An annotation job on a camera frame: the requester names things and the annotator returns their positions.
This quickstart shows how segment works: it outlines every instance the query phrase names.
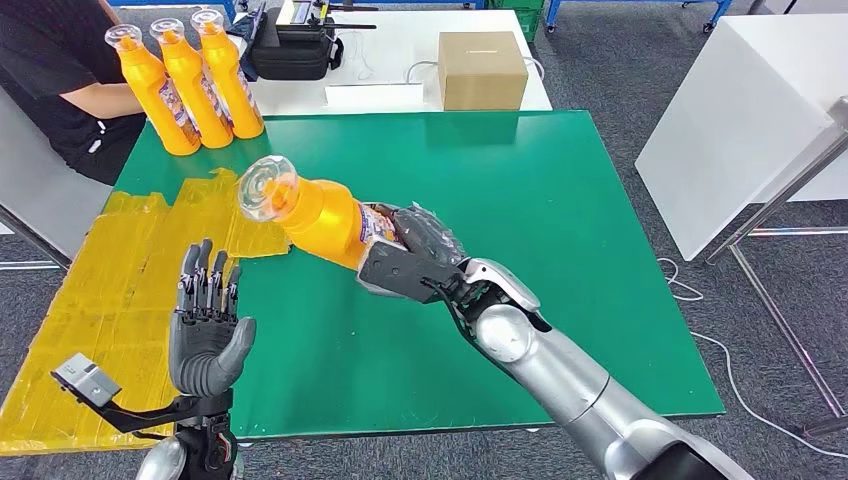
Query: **green crate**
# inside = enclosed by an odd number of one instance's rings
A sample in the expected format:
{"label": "green crate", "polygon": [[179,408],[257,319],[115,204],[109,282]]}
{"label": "green crate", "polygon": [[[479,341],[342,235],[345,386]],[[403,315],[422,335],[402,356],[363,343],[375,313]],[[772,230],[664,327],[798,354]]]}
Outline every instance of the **green crate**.
{"label": "green crate", "polygon": [[486,8],[539,9],[544,0],[486,0]]}
{"label": "green crate", "polygon": [[539,25],[542,9],[514,8],[513,10],[515,10],[515,16],[518,17],[518,23],[521,25],[521,31],[524,32],[527,43],[533,43],[536,40],[536,27]]}
{"label": "green crate", "polygon": [[[531,4],[536,6],[531,8],[519,7],[519,5]],[[539,16],[542,14],[542,2],[538,0],[485,0],[484,6],[489,9],[514,10],[527,43],[533,43],[536,39],[536,27],[539,25]]]}

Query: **plastic bottle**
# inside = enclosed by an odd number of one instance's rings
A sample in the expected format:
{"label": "plastic bottle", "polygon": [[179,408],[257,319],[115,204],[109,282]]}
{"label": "plastic bottle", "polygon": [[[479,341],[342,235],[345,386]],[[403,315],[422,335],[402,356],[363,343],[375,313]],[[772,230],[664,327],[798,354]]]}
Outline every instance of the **plastic bottle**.
{"label": "plastic bottle", "polygon": [[105,39],[117,50],[121,72],[165,150],[172,155],[196,152],[200,148],[200,134],[165,74],[165,66],[141,43],[141,30],[135,25],[115,25],[106,31]]}
{"label": "plastic bottle", "polygon": [[224,33],[224,16],[216,10],[200,10],[191,16],[191,24],[200,34],[203,58],[230,112],[233,133],[239,138],[261,135],[265,124],[239,66],[238,48]]}
{"label": "plastic bottle", "polygon": [[263,157],[245,172],[239,201],[248,218],[274,220],[297,248],[350,269],[357,268],[372,236],[396,239],[391,221],[347,187],[300,178],[280,155]]}
{"label": "plastic bottle", "polygon": [[233,141],[230,122],[203,72],[203,57],[185,39],[183,22],[176,18],[160,18],[150,24],[150,34],[162,47],[165,68],[200,131],[203,146],[229,145]]}

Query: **power cord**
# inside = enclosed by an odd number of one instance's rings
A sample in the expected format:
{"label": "power cord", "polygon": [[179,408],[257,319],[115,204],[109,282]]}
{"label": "power cord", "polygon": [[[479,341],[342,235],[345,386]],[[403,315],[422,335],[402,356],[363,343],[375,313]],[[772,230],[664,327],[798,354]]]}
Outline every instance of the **power cord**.
{"label": "power cord", "polygon": [[406,83],[410,83],[410,81],[411,81],[411,79],[412,79],[412,70],[413,70],[415,67],[417,67],[418,65],[438,65],[438,64],[439,64],[439,62],[434,62],[434,61],[432,61],[432,60],[422,60],[422,61],[420,61],[420,62],[415,62],[415,63],[413,63],[413,64],[412,64],[412,65],[411,65],[411,66],[410,66],[410,67],[406,70]]}
{"label": "power cord", "polygon": [[680,268],[678,268],[677,264],[674,263],[674,260],[672,260],[670,258],[660,257],[660,258],[657,259],[657,261],[660,262],[660,263],[668,262],[674,267],[674,273],[672,273],[670,277],[668,275],[665,276],[665,282],[669,286],[677,285],[677,286],[685,288],[686,290],[695,294],[694,297],[681,297],[680,295],[675,295],[674,293],[672,293],[671,294],[672,297],[680,300],[681,302],[697,302],[698,300],[704,299],[703,293],[701,293],[701,292],[695,290],[694,288],[690,287],[689,285],[686,285],[685,283],[677,280],[677,274],[680,273]]}
{"label": "power cord", "polygon": [[336,37],[355,37],[355,41],[353,42],[353,51],[350,53],[350,60],[355,61],[359,59],[359,63],[365,67],[364,70],[360,69],[356,73],[357,80],[368,80],[369,78],[374,76],[374,69],[371,68],[371,65],[368,65],[368,59],[365,58],[365,37],[362,36],[362,32],[358,30],[347,30],[339,33]]}
{"label": "power cord", "polygon": [[[686,285],[685,283],[682,283],[679,280],[677,280],[677,275],[678,275],[678,273],[680,273],[680,268],[678,268],[678,266],[674,262],[674,260],[672,260],[670,258],[661,257],[661,258],[657,259],[657,262],[659,262],[659,263],[667,262],[667,263],[670,263],[674,267],[674,272],[671,274],[671,276],[666,275],[666,277],[665,277],[665,281],[666,281],[666,283],[668,283],[669,286],[670,285],[678,285],[678,286],[685,288],[686,290],[695,294],[694,297],[680,297],[678,295],[672,294],[672,296],[674,298],[681,300],[681,301],[684,301],[684,302],[697,302],[699,300],[703,300],[704,294],[702,294],[698,290],[695,290],[694,288],[690,287],[689,285]],[[736,395],[736,400],[739,401],[739,404],[742,405],[742,408],[744,408],[745,411],[748,412],[749,415],[751,415],[755,419],[765,423],[766,425],[774,428],[775,430],[795,439],[801,445],[804,445],[805,447],[809,448],[810,450],[812,450],[814,452],[820,453],[822,455],[827,455],[829,457],[848,458],[848,454],[839,453],[839,452],[831,452],[831,451],[823,450],[819,447],[816,447],[815,445],[807,442],[806,440],[799,437],[798,435],[795,435],[794,433],[790,432],[789,430],[786,430],[785,428],[781,427],[780,425],[777,425],[774,422],[763,418],[762,416],[758,415],[756,412],[751,410],[751,407],[749,407],[748,404],[745,403],[745,400],[742,399],[742,394],[739,393],[739,387],[736,386],[736,380],[733,379],[733,368],[731,367],[731,364],[730,364],[730,350],[728,350],[727,346],[725,346],[723,343],[719,342],[718,340],[716,340],[712,337],[702,335],[698,332],[693,332],[693,331],[690,330],[689,333],[691,333],[695,337],[706,340],[706,341],[708,341],[712,344],[718,345],[719,347],[721,347],[722,350],[724,350],[725,366],[727,367],[727,378],[728,378],[728,380],[730,380],[730,386],[733,389],[733,394]]]}
{"label": "power cord", "polygon": [[751,410],[751,407],[749,407],[748,404],[745,403],[745,400],[742,400],[742,395],[739,393],[739,388],[736,387],[736,381],[733,380],[733,370],[730,366],[730,350],[728,350],[727,347],[723,343],[719,342],[718,340],[716,340],[714,338],[710,338],[706,335],[701,335],[700,333],[697,333],[697,332],[690,331],[689,333],[691,333],[692,335],[694,335],[698,338],[702,338],[702,339],[704,339],[704,340],[706,340],[710,343],[714,343],[714,344],[718,345],[719,347],[721,347],[722,350],[724,350],[724,360],[725,360],[725,365],[727,366],[727,378],[730,380],[730,386],[733,388],[733,393],[736,394],[736,400],[739,400],[739,404],[742,405],[742,408],[744,408],[745,411],[748,412],[749,415],[751,415],[752,417],[756,418],[757,420],[765,423],[766,425],[774,428],[778,432],[784,433],[784,434],[794,438],[801,445],[804,445],[805,447],[809,448],[810,450],[812,450],[814,452],[821,453],[822,455],[827,455],[829,457],[848,458],[848,455],[846,455],[844,453],[822,450],[821,448],[819,448],[815,445],[812,445],[811,443],[807,442],[806,440],[799,437],[798,435],[795,435],[794,433],[790,432],[789,430],[786,430],[785,428],[781,427],[780,425],[777,425],[777,424],[775,424],[775,423],[773,423],[769,420],[766,420],[765,418],[757,415],[753,410]]}
{"label": "power cord", "polygon": [[[536,65],[536,69],[539,71],[539,77],[542,80],[545,80],[545,67],[542,66],[542,62],[536,60],[533,57],[521,57],[521,58],[523,58],[524,60],[529,60],[529,61],[533,62]],[[406,80],[406,83],[411,82],[411,80],[412,80],[412,70],[415,69],[415,67],[417,67],[418,65],[438,65],[438,64],[439,64],[439,62],[434,62],[432,60],[422,60],[420,62],[413,63],[406,70],[406,76],[404,77],[405,80]]]}

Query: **robotic arm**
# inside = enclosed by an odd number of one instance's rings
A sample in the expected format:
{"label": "robotic arm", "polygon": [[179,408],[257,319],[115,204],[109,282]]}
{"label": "robotic arm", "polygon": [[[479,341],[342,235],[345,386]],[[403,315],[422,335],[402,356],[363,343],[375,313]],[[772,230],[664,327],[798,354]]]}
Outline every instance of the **robotic arm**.
{"label": "robotic arm", "polygon": [[[417,205],[372,204],[394,224],[401,244],[369,244],[357,281],[381,295],[442,302],[460,334],[522,385],[611,480],[752,480],[706,440],[645,406],[577,344],[542,317],[536,296],[506,267],[470,258],[432,213]],[[208,268],[212,245],[192,246],[183,262],[171,319],[169,370],[181,395],[167,407],[132,412],[120,391],[77,354],[52,375],[121,432],[175,422],[174,436],[145,457],[137,479],[242,478],[229,430],[231,385],[253,344],[255,322],[236,316],[238,267],[228,282],[226,254]]]}
{"label": "robotic arm", "polygon": [[357,279],[382,294],[441,301],[462,336],[523,386],[611,480],[748,480],[730,457],[657,415],[539,311],[506,267],[469,258],[430,212],[372,205],[406,248],[377,240]]}

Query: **person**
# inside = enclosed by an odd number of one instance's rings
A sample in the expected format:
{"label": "person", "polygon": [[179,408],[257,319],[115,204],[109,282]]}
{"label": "person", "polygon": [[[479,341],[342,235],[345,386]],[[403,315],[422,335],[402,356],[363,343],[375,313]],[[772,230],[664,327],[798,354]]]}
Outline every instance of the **person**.
{"label": "person", "polygon": [[0,2],[0,87],[71,168],[107,185],[145,123],[103,40],[117,23],[106,0]]}

